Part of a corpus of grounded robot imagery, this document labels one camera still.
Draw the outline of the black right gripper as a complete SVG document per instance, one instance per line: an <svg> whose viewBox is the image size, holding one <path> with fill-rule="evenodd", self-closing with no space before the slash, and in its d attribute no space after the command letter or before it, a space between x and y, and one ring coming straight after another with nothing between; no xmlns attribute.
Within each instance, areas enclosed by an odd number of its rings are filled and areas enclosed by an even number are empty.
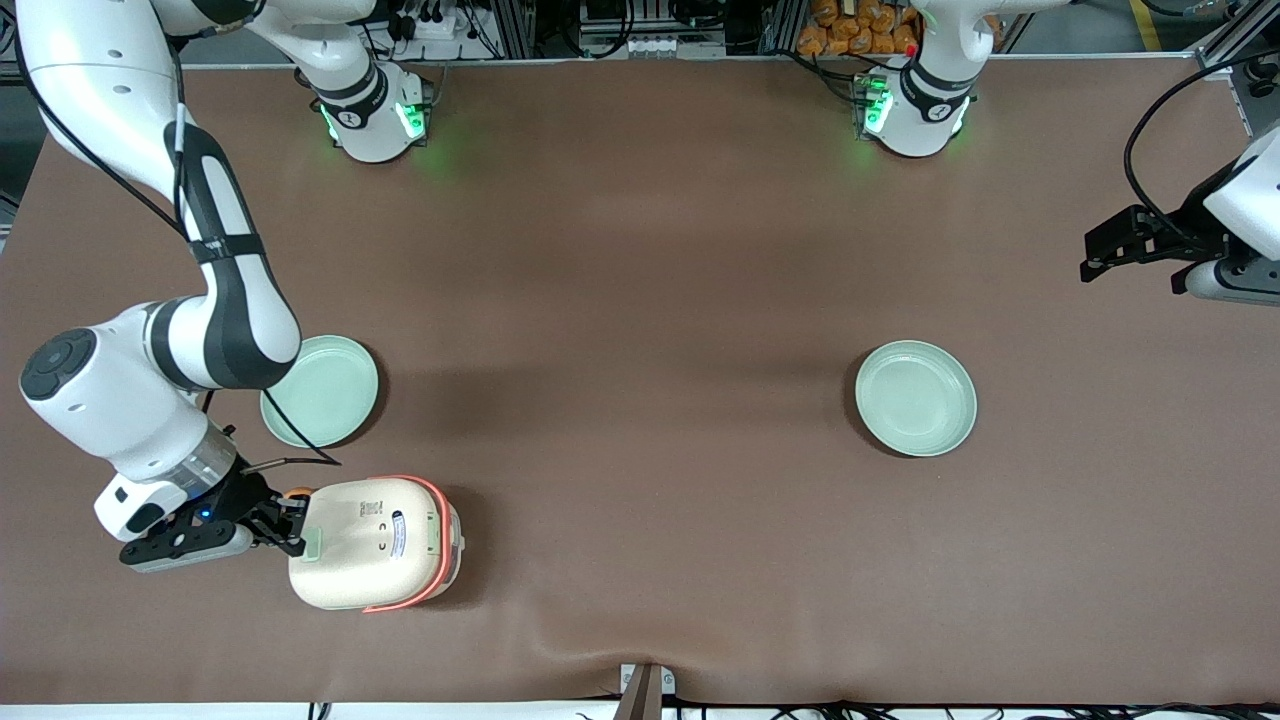
<svg viewBox="0 0 1280 720"><path fill-rule="evenodd" d="M310 495L279 496L261 473L233 468L210 493L179 507L166 520L165 533L183 541L214 541L229 539L237 527L246 527L252 547L280 550L296 559L306 550L297 523L305 519L310 500Z"/></svg>

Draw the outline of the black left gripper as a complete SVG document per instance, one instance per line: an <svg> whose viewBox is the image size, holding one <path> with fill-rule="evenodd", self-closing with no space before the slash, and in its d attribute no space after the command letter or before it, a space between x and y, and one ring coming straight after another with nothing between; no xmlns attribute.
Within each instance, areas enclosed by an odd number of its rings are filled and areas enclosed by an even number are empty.
<svg viewBox="0 0 1280 720"><path fill-rule="evenodd" d="M1233 232L1204 205L1212 190L1193 190L1160 220L1152 208L1130 205L1085 232L1079 279L1091 283L1128 264L1158 260L1206 261L1228 256Z"/></svg>

